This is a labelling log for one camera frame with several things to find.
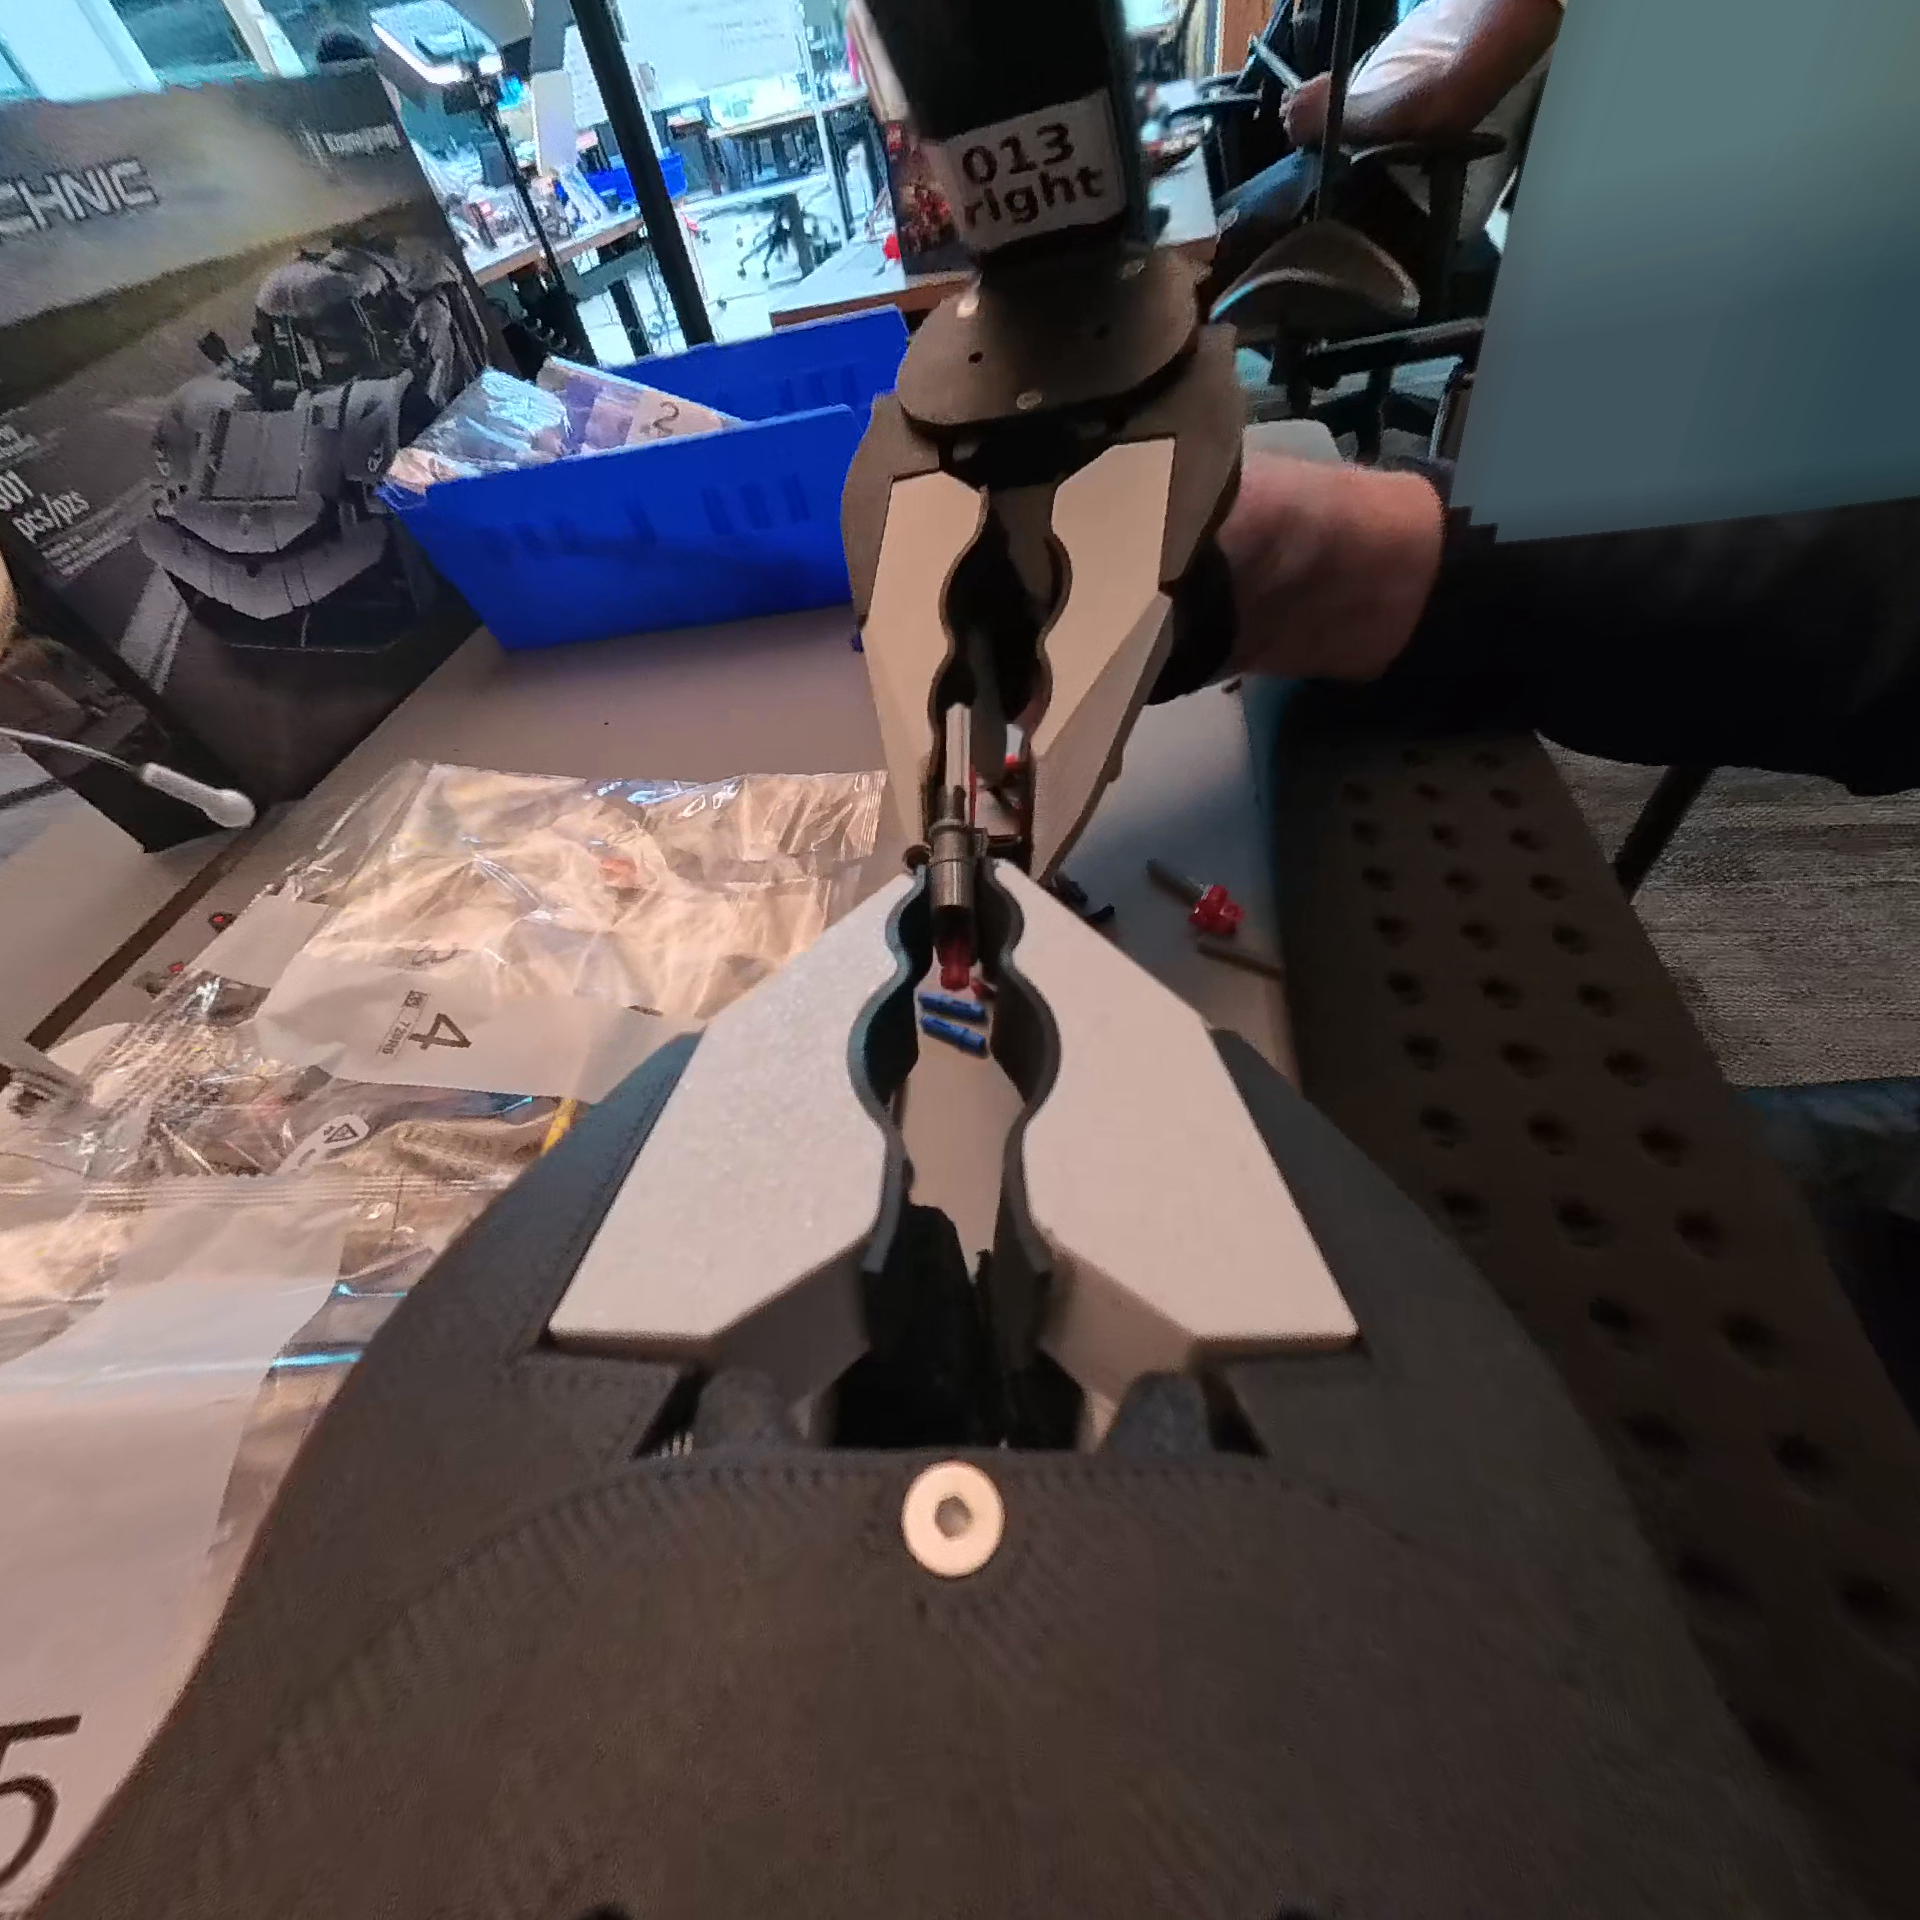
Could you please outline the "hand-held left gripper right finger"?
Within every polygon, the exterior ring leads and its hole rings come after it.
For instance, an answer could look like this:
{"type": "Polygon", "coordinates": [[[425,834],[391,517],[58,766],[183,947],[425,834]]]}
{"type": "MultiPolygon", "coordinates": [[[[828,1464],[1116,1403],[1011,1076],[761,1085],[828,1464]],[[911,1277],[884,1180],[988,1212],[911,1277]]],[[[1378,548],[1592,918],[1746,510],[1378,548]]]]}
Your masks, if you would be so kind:
{"type": "Polygon", "coordinates": [[[1187,1000],[1020,868],[991,868],[993,1057],[1020,1091],[995,1242],[1004,1339],[1096,1444],[1152,1376],[1351,1354],[1357,1318],[1187,1000]]]}

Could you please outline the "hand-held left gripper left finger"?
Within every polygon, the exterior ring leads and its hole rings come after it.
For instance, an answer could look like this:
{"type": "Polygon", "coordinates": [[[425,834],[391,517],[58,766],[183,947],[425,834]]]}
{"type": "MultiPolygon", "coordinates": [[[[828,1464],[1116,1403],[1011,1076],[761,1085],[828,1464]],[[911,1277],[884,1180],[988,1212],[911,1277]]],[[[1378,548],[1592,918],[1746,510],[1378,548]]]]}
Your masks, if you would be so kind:
{"type": "Polygon", "coordinates": [[[833,1440],[911,1187],[921,883],[889,878],[697,1037],[546,1332],[567,1355],[761,1376],[833,1440]]]}

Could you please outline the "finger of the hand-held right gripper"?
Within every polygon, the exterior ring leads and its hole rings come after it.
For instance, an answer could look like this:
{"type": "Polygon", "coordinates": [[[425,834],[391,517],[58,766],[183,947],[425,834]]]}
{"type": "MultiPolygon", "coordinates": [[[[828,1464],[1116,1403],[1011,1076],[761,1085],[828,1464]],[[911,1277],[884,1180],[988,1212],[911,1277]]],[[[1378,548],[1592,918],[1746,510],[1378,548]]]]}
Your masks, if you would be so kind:
{"type": "Polygon", "coordinates": [[[907,841],[929,841],[943,798],[945,709],[973,709],[976,748],[995,740],[981,666],[948,635],[946,587],[978,539],[985,498],[948,473],[891,485],[871,589],[871,697],[882,766],[907,841]]]}
{"type": "Polygon", "coordinates": [[[1058,485],[996,492],[1016,568],[1016,635],[996,678],[1025,748],[1033,881],[1049,881],[1089,827],[1168,658],[1161,548],[1175,449],[1123,441],[1058,485]]]}

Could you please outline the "grey axle with black bush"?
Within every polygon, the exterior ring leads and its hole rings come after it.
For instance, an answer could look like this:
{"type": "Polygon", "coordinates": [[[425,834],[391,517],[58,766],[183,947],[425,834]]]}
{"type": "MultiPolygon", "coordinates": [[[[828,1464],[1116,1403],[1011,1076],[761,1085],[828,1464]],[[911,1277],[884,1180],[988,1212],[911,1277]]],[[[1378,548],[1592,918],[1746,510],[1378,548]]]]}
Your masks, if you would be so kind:
{"type": "Polygon", "coordinates": [[[988,833],[976,806],[973,709],[948,705],[936,726],[920,792],[920,833],[907,844],[907,861],[920,873],[930,924],[940,933],[971,925],[985,858],[988,833]]]}

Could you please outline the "blue plastic storage bin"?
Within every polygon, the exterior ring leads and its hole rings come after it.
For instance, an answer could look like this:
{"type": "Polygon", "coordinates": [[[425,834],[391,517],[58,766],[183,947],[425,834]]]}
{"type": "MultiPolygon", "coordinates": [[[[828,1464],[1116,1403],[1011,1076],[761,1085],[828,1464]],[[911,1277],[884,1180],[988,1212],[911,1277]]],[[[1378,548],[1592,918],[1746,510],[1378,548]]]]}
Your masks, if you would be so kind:
{"type": "Polygon", "coordinates": [[[641,381],[723,428],[379,494],[507,652],[841,609],[844,486],[905,350],[882,304],[660,354],[641,381]]]}

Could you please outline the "colourful lego box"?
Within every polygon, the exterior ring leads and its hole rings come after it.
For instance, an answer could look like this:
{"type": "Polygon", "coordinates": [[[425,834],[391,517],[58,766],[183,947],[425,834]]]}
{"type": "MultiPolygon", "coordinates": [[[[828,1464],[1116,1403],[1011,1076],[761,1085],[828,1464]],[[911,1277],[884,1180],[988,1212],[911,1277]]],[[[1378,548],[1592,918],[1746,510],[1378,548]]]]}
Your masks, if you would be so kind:
{"type": "Polygon", "coordinates": [[[880,132],[896,222],[893,253],[904,274],[914,278],[971,270],[973,256],[929,149],[907,123],[889,120],[880,132]]]}

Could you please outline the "scattered loose lego pieces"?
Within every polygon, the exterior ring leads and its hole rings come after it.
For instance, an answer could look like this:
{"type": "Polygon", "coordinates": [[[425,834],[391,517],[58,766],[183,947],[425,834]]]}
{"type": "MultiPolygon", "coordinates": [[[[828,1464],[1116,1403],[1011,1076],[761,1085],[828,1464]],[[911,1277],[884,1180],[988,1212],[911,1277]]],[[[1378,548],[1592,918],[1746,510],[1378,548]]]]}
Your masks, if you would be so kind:
{"type": "MultiPolygon", "coordinates": [[[[1096,896],[1080,881],[1061,873],[1047,885],[1049,891],[1093,930],[1111,933],[1119,907],[1096,896]]],[[[932,971],[917,988],[914,1005],[920,1032],[973,1058],[991,1052],[993,1010],[996,988],[978,960],[963,965],[965,955],[953,947],[936,955],[932,971]]]]}

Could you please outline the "red lego knob on axle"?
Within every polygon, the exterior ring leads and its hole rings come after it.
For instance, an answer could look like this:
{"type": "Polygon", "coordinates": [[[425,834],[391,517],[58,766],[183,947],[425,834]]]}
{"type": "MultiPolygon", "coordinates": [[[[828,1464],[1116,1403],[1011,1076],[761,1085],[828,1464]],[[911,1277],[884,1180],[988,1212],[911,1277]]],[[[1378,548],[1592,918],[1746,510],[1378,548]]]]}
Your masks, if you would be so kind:
{"type": "Polygon", "coordinates": [[[1233,941],[1240,938],[1243,905],[1224,883],[1199,881],[1157,858],[1145,861],[1145,876],[1184,907],[1187,924],[1199,938],[1212,941],[1233,941]]]}

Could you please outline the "pile of lego part bags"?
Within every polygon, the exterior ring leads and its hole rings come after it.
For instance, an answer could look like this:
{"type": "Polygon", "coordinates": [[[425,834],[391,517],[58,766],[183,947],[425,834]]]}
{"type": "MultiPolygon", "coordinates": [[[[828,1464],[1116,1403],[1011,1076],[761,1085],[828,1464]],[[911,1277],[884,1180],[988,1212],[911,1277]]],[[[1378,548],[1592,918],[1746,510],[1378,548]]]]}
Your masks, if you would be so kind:
{"type": "Polygon", "coordinates": [[[196,1664],[324,1406],[642,1053],[857,896],[880,776],[407,762],[4,1094],[4,1915],[196,1664]]]}

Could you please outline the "black lego set box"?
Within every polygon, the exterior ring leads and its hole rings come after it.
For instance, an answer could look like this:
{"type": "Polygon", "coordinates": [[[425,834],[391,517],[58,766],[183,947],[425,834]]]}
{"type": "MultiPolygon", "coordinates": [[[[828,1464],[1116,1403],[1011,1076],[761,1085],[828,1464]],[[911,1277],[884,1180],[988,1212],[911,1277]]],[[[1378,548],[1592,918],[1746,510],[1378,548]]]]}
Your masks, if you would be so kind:
{"type": "Polygon", "coordinates": [[[8,102],[4,726],[144,851],[156,762],[308,793],[474,628],[383,498],[505,368],[370,61],[8,102]]]}

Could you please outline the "person's right hand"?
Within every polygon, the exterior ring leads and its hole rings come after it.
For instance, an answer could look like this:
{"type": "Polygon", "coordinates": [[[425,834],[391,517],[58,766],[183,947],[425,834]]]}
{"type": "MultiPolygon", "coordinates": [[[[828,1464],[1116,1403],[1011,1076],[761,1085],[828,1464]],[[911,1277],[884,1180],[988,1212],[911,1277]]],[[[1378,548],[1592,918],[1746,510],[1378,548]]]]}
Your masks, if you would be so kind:
{"type": "Polygon", "coordinates": [[[1248,440],[1216,536],[1233,579],[1231,676],[1378,682],[1434,592],[1445,530],[1426,472],[1248,440]]]}

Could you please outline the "wooden-edged work table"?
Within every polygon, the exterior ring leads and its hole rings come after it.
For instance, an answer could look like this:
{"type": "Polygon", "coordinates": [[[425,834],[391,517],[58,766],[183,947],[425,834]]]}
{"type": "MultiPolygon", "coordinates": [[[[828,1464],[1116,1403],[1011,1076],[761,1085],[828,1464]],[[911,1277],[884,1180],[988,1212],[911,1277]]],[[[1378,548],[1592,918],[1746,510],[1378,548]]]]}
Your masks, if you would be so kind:
{"type": "MultiPolygon", "coordinates": [[[[1203,150],[1189,149],[1180,164],[1152,180],[1148,201],[1157,219],[1157,245],[1204,270],[1216,249],[1216,214],[1203,150]]],[[[799,283],[776,290],[770,325],[786,330],[876,306],[896,306],[920,320],[971,278],[970,264],[945,273],[907,273],[884,253],[882,243],[853,243],[799,283]]]]}

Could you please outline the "black perforated office chair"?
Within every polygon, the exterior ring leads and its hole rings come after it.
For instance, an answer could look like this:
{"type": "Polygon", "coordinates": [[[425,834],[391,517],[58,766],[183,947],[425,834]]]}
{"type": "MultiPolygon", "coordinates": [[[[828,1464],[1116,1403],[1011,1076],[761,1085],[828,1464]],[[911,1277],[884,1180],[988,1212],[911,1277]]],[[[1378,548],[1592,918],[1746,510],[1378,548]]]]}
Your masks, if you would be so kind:
{"type": "Polygon", "coordinates": [[[1532,737],[1271,702],[1307,1098],[1521,1318],[1767,1774],[1915,1915],[1915,1419],[1809,1204],[1532,737]]]}

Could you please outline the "crumpled clear plastic bag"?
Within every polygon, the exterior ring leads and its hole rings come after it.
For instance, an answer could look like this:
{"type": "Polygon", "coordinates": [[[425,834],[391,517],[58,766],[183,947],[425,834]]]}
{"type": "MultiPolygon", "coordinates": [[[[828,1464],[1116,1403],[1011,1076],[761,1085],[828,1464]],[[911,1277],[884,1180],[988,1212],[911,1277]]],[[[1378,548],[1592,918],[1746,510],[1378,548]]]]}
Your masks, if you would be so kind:
{"type": "Polygon", "coordinates": [[[736,425],[735,416],[697,400],[552,358],[533,380],[483,373],[393,456],[383,486],[420,497],[441,482],[700,440],[736,425]]]}

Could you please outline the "cluttered workbench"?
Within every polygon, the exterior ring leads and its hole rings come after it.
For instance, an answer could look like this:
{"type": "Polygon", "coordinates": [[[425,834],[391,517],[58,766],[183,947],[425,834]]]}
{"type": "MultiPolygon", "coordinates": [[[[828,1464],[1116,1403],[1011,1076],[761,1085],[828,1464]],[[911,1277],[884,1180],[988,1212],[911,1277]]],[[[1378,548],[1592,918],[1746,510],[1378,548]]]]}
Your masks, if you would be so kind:
{"type": "Polygon", "coordinates": [[[567,168],[505,185],[458,182],[444,200],[444,212],[471,278],[491,290],[524,274],[572,273],[588,256],[642,241],[641,210],[603,195],[599,180],[567,168]]]}

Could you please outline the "wooden book stand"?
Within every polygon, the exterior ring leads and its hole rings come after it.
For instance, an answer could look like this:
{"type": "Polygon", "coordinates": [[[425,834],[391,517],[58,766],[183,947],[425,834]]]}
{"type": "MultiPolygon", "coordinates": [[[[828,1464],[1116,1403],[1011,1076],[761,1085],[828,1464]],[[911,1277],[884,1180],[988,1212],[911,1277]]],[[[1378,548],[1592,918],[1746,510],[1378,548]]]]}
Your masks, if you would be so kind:
{"type": "Polygon", "coordinates": [[[123,760],[113,753],[88,748],[77,740],[44,737],[18,726],[3,726],[3,739],[18,748],[45,750],[72,760],[97,762],[114,768],[122,776],[137,779],[156,793],[193,806],[212,825],[225,830],[247,830],[257,824],[257,804],[234,786],[218,786],[195,779],[172,766],[153,760],[123,760]]]}

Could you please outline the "black metal post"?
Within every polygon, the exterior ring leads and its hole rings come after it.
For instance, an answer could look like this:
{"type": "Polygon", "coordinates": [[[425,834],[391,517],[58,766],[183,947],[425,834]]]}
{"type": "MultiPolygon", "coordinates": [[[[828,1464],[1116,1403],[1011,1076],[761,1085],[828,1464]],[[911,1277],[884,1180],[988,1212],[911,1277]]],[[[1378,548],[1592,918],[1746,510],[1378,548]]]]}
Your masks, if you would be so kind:
{"type": "Polygon", "coordinates": [[[617,9],[613,2],[575,2],[572,14],[583,38],[594,85],[603,107],[608,109],[608,123],[613,128],[619,158],[629,169],[642,228],[657,256],[668,299],[672,301],[679,337],[685,348],[712,346],[714,325],[707,312],[705,290],[691,264],[682,217],[666,188],[655,121],[641,101],[617,9]]]}

